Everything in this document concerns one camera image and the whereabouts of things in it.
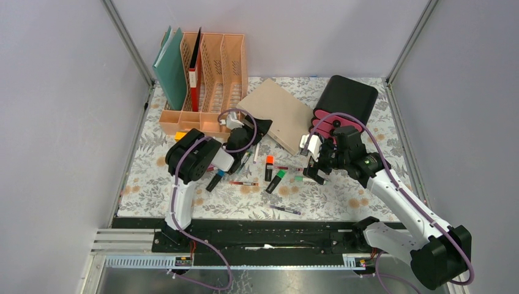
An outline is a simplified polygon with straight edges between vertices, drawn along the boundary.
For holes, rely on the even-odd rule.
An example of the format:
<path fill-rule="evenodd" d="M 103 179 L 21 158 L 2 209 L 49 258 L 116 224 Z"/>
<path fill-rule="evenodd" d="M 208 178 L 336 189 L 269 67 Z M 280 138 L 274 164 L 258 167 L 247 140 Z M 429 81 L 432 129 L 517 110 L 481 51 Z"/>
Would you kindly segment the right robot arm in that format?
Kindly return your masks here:
<path fill-rule="evenodd" d="M 380 153 L 367 151 L 355 127 L 339 127 L 332 133 L 333 138 L 327 139 L 315 134 L 301 137 L 301 154 L 309 156 L 304 175 L 323 184 L 320 172 L 328 175 L 332 170 L 345 170 L 381 199 L 407 229 L 402 233 L 367 217 L 354 225 L 351 244 L 356 251 L 374 247 L 393 255 L 409 265 L 430 290 L 473 272 L 472 236 L 464 226 L 451 226 L 421 202 Z"/>

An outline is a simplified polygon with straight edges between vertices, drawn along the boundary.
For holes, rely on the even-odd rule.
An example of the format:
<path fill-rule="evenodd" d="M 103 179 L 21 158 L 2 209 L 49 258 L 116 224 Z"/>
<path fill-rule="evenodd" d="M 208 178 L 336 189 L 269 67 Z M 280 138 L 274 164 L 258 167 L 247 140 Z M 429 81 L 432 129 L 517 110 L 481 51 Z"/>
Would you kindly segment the red binder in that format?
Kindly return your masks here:
<path fill-rule="evenodd" d="M 199 111 L 199 93 L 200 93 L 200 43 L 201 43 L 201 28 L 199 28 L 195 44 L 192 51 L 192 57 L 189 64 L 189 86 L 191 93 L 192 111 Z"/>

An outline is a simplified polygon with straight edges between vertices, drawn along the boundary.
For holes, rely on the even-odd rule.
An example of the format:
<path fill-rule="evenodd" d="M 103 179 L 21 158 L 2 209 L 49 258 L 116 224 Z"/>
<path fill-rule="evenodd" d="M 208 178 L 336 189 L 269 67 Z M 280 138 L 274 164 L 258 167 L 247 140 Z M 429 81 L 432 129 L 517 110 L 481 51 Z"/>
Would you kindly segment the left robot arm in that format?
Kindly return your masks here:
<path fill-rule="evenodd" d="M 166 243 L 172 250 L 181 252 L 189 246 L 190 236 L 183 230 L 192 222 L 195 182 L 203 177 L 209 167 L 214 167 L 217 174 L 207 188 L 212 191 L 223 175 L 238 171 L 249 147 L 257 145 L 272 125 L 270 119 L 246 116 L 245 120 L 247 124 L 231 130 L 226 143 L 191 128 L 168 150 L 165 162 L 172 176 L 174 194 L 165 222 L 172 229 L 166 237 Z"/>

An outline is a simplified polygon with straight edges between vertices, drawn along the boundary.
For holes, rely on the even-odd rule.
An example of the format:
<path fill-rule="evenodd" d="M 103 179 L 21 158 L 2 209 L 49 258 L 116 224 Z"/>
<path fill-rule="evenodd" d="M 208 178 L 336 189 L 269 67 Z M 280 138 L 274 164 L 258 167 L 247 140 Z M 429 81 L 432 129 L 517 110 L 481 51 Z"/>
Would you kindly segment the teal folder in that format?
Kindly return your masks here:
<path fill-rule="evenodd" d="M 168 27 L 152 65 L 171 110 L 182 110 L 187 95 L 184 65 L 180 50 L 183 32 Z"/>

